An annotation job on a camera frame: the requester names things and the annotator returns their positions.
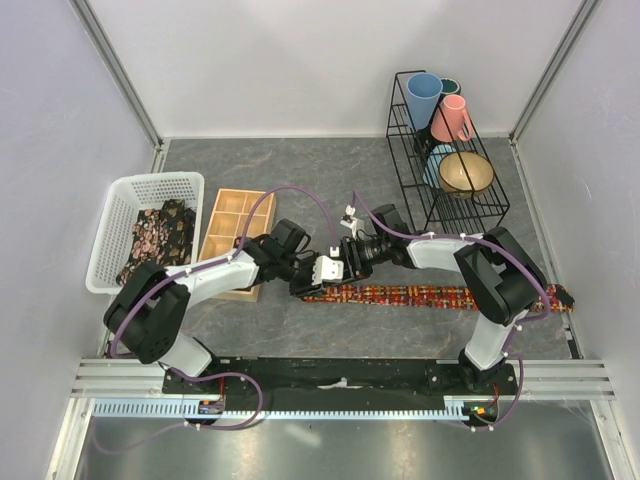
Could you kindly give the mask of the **multicolour patchwork tie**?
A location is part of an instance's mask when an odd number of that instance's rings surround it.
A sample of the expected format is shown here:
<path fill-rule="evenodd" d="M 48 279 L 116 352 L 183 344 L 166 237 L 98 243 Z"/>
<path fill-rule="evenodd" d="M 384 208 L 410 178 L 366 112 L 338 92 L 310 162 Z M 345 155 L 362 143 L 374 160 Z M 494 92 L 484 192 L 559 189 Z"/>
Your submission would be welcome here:
<path fill-rule="evenodd" d="M 308 303 L 365 304 L 478 310 L 471 291 L 462 286 L 341 285 L 301 298 Z"/>

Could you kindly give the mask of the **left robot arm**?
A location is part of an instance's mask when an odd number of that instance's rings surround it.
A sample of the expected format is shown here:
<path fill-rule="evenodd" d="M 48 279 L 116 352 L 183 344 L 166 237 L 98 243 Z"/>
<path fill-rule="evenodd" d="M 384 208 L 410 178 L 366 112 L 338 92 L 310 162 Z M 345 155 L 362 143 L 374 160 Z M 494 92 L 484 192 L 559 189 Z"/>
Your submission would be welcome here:
<path fill-rule="evenodd" d="M 142 364 L 161 362 L 184 375 L 198 393 L 208 393 L 219 382 L 213 354 L 199 341 L 183 334 L 187 310 L 232 290 L 245 290 L 274 279 L 304 296 L 322 285 L 335 271 L 331 259 L 314 251 L 297 250 L 309 236 L 289 220 L 272 232 L 249 239 L 227 254 L 191 266 L 139 266 L 104 315 L 114 334 Z"/>

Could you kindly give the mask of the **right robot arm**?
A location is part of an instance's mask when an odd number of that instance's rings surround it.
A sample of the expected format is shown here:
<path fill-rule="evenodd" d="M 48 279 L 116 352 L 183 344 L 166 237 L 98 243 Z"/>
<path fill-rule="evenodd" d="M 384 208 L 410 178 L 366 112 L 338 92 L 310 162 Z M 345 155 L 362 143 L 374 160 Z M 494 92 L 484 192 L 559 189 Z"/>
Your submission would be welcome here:
<path fill-rule="evenodd" d="M 459 354 L 457 377 L 465 391 L 483 392 L 504 364 L 513 330 L 550 313 L 544 275 L 503 227 L 473 235 L 411 234 L 396 207 L 387 204 L 369 214 L 375 233 L 362 235 L 354 213 L 348 206 L 342 219 L 351 228 L 339 247 L 344 282 L 367 278 L 375 265 L 385 262 L 462 275 L 479 316 Z"/>

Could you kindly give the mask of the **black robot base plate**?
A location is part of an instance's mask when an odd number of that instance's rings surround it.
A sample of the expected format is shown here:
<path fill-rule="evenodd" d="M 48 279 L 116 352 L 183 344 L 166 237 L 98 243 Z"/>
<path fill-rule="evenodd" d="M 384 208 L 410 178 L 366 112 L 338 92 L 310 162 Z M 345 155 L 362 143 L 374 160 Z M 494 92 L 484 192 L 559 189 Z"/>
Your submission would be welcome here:
<path fill-rule="evenodd" d="M 422 395 L 486 395 L 502 398 L 518 389 L 506 364 L 489 379 L 473 383 L 456 361 L 427 359 L 220 357 L 206 373 L 237 372 L 257 381 L 263 395 L 282 390 L 390 390 Z"/>

